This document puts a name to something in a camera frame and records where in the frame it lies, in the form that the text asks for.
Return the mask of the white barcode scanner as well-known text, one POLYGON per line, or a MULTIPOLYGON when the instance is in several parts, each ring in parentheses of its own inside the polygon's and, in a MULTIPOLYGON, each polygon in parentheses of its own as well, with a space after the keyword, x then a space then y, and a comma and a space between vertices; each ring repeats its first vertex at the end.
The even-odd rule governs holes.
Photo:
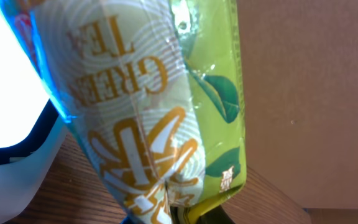
POLYGON ((29 59, 30 29, 0 1, 0 223, 31 202, 67 133, 29 59))

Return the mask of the green tea carton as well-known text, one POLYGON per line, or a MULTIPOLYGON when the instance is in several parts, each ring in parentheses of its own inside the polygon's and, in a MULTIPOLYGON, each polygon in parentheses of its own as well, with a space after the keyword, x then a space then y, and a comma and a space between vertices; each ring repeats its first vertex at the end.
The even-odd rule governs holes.
POLYGON ((103 184, 134 223, 230 223, 246 182, 237 3, 0 1, 103 184))

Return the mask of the cardboard back panel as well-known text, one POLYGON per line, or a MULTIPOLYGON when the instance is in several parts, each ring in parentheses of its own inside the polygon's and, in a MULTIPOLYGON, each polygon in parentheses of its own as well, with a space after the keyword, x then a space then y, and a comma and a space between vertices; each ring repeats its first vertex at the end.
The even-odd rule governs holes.
POLYGON ((247 163, 305 208, 358 208, 358 0, 241 0, 247 163))

